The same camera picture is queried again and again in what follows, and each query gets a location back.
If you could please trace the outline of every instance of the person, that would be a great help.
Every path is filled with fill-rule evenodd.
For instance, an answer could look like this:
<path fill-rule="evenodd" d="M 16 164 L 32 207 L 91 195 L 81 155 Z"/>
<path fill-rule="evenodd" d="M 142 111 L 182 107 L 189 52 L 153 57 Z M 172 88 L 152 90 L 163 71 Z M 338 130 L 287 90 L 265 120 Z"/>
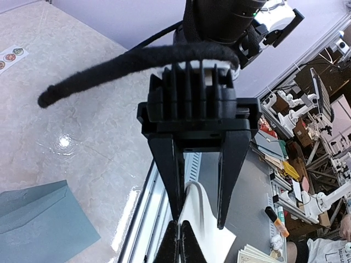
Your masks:
<path fill-rule="evenodd" d="M 307 242 L 287 243 L 287 263 L 351 263 L 351 251 L 345 246 L 351 242 L 351 215 L 346 215 L 340 225 L 342 241 L 309 239 Z"/>

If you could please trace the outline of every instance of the white t-shirt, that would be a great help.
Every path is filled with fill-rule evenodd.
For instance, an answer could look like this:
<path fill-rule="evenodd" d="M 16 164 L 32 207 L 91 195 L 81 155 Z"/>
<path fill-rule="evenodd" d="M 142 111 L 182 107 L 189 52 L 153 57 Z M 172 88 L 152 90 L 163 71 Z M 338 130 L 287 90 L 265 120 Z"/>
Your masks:
<path fill-rule="evenodd" d="M 309 239 L 308 263 L 351 263 L 351 253 L 345 250 L 346 243 L 347 241 Z"/>

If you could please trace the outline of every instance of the black fuzzy cable sleeve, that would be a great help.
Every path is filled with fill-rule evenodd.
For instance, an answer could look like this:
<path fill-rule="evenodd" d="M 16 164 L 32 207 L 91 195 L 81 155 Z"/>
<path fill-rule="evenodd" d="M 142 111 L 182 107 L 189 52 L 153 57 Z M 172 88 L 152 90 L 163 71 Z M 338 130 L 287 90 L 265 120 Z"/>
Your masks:
<path fill-rule="evenodd" d="M 38 104 L 41 108 L 47 108 L 74 93 L 83 92 L 133 72 L 204 59 L 228 61 L 235 70 L 239 67 L 239 59 L 234 51 L 217 43 L 199 42 L 133 49 L 102 64 L 77 72 L 56 85 L 50 85 L 39 96 Z"/>

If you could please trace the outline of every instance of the red object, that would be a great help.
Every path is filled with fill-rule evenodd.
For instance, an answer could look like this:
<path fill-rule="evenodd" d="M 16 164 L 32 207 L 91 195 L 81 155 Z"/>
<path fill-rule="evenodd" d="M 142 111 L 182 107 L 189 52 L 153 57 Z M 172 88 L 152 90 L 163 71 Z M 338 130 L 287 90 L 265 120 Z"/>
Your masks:
<path fill-rule="evenodd" d="M 278 139 L 278 135 L 276 134 L 275 131 L 270 130 L 267 126 L 262 125 L 260 127 L 260 130 L 264 131 L 265 133 L 269 134 L 270 136 L 273 136 L 274 138 Z"/>

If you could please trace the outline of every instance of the computer monitor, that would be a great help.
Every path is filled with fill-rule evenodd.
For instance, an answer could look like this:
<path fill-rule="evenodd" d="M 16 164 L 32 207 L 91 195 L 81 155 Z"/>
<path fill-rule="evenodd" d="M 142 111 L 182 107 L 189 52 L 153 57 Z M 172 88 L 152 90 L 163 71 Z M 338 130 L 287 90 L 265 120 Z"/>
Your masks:
<path fill-rule="evenodd" d="M 318 98 L 318 113 L 323 114 L 329 122 L 333 122 L 332 108 L 330 105 L 329 94 L 325 85 L 314 68 L 310 69 L 313 86 Z"/>

